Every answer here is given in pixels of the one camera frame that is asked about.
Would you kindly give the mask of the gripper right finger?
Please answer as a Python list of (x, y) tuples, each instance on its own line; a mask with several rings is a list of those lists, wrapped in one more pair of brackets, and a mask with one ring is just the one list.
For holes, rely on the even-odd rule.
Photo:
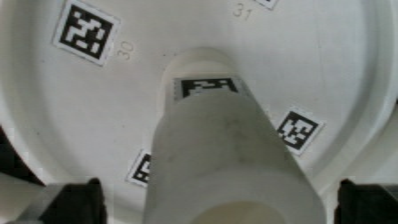
[(341, 181), (334, 224), (398, 224), (398, 184)]

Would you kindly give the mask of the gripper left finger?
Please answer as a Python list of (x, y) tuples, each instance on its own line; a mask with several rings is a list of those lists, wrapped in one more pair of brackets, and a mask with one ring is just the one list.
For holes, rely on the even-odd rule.
[(23, 211), (23, 220), (37, 224), (107, 224), (100, 179), (50, 184)]

